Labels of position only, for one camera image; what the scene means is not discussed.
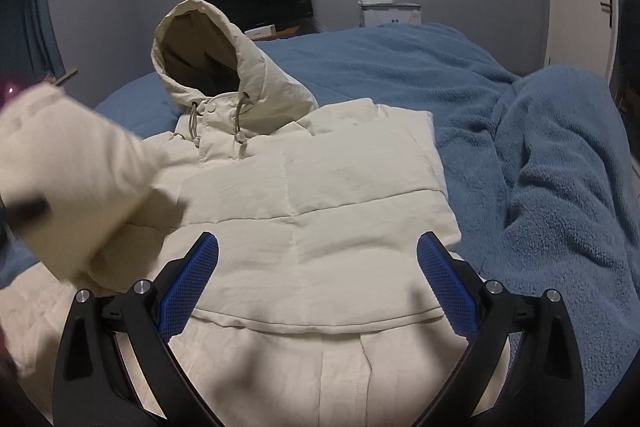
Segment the small white box on desk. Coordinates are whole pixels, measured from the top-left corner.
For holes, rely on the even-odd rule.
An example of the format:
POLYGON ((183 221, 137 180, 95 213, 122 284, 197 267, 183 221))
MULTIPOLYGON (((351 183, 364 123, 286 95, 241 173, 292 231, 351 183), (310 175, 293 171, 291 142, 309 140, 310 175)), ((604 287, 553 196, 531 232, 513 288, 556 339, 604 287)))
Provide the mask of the small white box on desk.
POLYGON ((276 26, 274 25, 266 25, 260 26, 253 29, 247 29, 244 31, 244 35, 246 35, 250 39, 263 39, 269 38, 276 33, 276 26))

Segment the white box under router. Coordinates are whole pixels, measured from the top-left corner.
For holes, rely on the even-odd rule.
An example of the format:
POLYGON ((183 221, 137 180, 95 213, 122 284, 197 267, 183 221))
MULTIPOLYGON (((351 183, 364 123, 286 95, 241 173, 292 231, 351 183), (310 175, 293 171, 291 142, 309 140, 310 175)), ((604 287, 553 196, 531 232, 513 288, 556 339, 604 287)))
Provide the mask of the white box under router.
POLYGON ((363 5, 361 7, 361 27, 376 27, 385 24, 421 25, 421 5, 415 3, 390 3, 363 5))

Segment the cream hooded puffer jacket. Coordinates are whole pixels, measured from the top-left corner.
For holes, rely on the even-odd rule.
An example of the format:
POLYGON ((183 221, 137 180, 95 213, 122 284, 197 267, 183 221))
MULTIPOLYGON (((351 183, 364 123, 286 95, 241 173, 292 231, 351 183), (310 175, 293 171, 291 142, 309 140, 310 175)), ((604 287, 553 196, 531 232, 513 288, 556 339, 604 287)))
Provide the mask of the cream hooded puffer jacket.
POLYGON ((172 351, 230 426, 408 426, 466 343, 418 262, 458 245, 427 112, 320 106, 221 10, 186 0, 152 62, 181 117, 142 140, 40 83, 1 112, 1 196, 51 211, 1 293, 20 382, 51 408, 73 293, 122 293, 203 233, 216 269, 172 351))

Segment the teal curtain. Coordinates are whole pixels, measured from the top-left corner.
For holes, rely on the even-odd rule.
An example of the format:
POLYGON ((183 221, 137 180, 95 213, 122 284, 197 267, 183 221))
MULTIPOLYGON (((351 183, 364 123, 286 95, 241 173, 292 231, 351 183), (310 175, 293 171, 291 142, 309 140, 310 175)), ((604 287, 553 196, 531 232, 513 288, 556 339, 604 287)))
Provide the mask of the teal curtain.
POLYGON ((1 0, 1 80, 30 86, 65 74, 48 0, 1 0))

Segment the blue fleece blanket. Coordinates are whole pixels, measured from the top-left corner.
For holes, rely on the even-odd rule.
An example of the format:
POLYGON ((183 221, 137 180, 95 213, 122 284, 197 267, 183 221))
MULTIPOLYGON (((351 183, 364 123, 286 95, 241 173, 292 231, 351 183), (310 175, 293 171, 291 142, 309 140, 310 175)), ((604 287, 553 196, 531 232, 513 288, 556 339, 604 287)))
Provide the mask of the blue fleece blanket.
POLYGON ((574 325, 586 412, 639 349, 639 205, 604 81, 550 66, 525 77, 442 25, 264 44, 321 104, 370 96, 435 118, 461 254, 512 291, 558 288, 574 325))

